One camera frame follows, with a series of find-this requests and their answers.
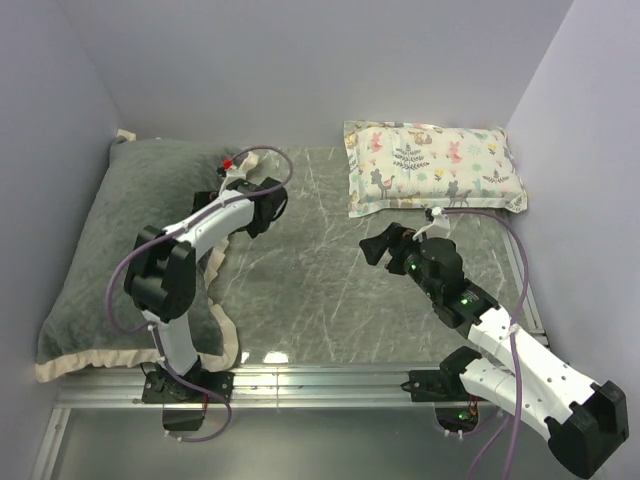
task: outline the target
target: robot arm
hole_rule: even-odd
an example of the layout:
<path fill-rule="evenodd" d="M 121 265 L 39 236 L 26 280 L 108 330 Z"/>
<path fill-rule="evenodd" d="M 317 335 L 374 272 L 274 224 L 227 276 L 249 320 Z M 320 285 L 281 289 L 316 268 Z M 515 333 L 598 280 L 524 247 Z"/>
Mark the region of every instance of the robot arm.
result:
<path fill-rule="evenodd" d="M 199 358 L 191 340 L 187 313 L 196 292 L 196 264 L 231 233 L 246 230 L 251 238 L 255 238 L 267 231 L 286 206 L 284 188 L 265 196 L 231 200 L 278 183 L 272 178 L 267 178 L 261 185 L 236 180 L 213 202 L 220 208 L 204 218 L 198 220 L 201 211 L 197 211 L 162 230 L 148 226 L 138 235 L 135 248 L 189 226 L 181 235 L 134 258 L 125 277 L 126 293 L 133 298 L 145 319 L 157 328 L 165 352 L 165 357 L 158 362 L 160 366 L 168 362 L 180 376 L 197 375 Z"/>
<path fill-rule="evenodd" d="M 497 367 L 468 347 L 441 364 L 444 384 L 464 389 L 507 412 L 515 411 L 515 376 L 509 341 L 516 336 L 522 371 L 522 421 L 545 440 L 572 473 L 590 478 L 628 438 L 624 393 L 608 381 L 598 385 L 574 370 L 517 325 L 482 288 L 464 277 L 455 243 L 434 235 L 449 230 L 442 209 L 427 211 L 430 224 L 418 232 L 392 223 L 377 237 L 362 240 L 367 263 L 389 252 L 386 268 L 408 274 L 433 302 L 440 320 L 498 360 Z"/>

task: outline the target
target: patterned pillow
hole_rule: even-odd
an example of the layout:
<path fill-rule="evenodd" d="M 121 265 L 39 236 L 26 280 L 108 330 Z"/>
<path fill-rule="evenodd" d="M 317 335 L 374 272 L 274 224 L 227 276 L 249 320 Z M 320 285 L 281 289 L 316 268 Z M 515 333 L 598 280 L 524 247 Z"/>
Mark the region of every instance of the patterned pillow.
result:
<path fill-rule="evenodd" d="M 344 143 L 350 217 L 383 208 L 527 208 L 501 128 L 350 121 Z"/>

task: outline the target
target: white wall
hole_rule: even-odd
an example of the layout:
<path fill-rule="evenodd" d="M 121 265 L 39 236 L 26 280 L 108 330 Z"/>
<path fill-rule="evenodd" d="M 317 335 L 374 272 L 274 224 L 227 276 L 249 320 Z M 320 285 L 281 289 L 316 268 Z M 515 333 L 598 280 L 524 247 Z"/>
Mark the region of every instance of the white wall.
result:
<path fill-rule="evenodd" d="M 504 124 L 571 0 L 59 0 L 142 136 L 340 145 L 347 119 Z"/>
<path fill-rule="evenodd" d="M 0 476 L 28 478 L 55 385 L 36 338 L 106 168 L 115 107 L 53 0 L 0 14 Z"/>
<path fill-rule="evenodd" d="M 509 122 L 530 193 L 516 219 L 554 350 L 627 394 L 609 480 L 640 476 L 640 3 L 579 0 Z"/>

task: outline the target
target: metal frame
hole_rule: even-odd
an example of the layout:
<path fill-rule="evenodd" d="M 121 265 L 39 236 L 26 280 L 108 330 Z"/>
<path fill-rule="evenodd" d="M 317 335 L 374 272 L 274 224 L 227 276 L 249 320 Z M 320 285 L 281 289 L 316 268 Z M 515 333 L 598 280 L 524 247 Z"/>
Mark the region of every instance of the metal frame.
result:
<path fill-rule="evenodd" d="M 69 423 L 71 410 L 68 408 L 54 408 L 51 412 L 49 425 L 44 434 L 40 452 L 31 474 L 31 480 L 49 480 L 53 474 L 60 445 Z"/>
<path fill-rule="evenodd" d="M 509 232 L 502 238 L 516 285 L 522 288 L 522 261 Z M 529 333 L 547 346 L 548 341 L 531 289 L 524 305 Z M 433 403 L 412 403 L 400 385 L 410 370 L 437 370 L 437 363 L 421 364 L 334 364 L 242 365 L 233 370 L 233 408 L 371 408 L 433 407 Z M 58 396 L 47 427 L 31 480 L 49 480 L 74 408 L 152 408 L 140 402 L 145 378 L 127 368 L 85 369 L 60 381 Z M 464 406 L 465 402 L 438 403 Z M 221 406 L 210 405 L 210 408 Z M 174 408 L 202 408 L 201 404 Z M 604 479 L 599 472 L 595 477 Z"/>
<path fill-rule="evenodd" d="M 438 368 L 437 364 L 243 365 L 232 370 L 231 401 L 233 408 L 415 407 L 400 385 L 409 370 Z M 144 381 L 142 373 L 131 369 L 73 373 L 62 379 L 56 404 L 66 409 L 163 408 L 141 403 Z M 199 409 L 202 405 L 164 408 Z"/>

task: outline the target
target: marble surface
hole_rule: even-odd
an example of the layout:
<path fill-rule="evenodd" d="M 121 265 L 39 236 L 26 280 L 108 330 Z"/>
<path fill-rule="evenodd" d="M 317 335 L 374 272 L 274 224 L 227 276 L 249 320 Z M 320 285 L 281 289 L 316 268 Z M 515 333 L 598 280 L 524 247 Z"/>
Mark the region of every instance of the marble surface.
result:
<path fill-rule="evenodd" d="M 233 235 L 209 288 L 237 326 L 244 363 L 439 362 L 465 345 L 408 276 L 390 275 L 382 262 L 367 265 L 358 247 L 393 221 L 419 228 L 423 213 L 385 210 L 350 219 L 344 149 L 287 153 L 295 173 L 286 212 L 255 240 Z M 267 153 L 249 179 L 281 179 L 285 172 L 286 162 Z M 518 291 L 503 227 L 471 215 L 451 220 L 467 277 L 513 309 Z"/>

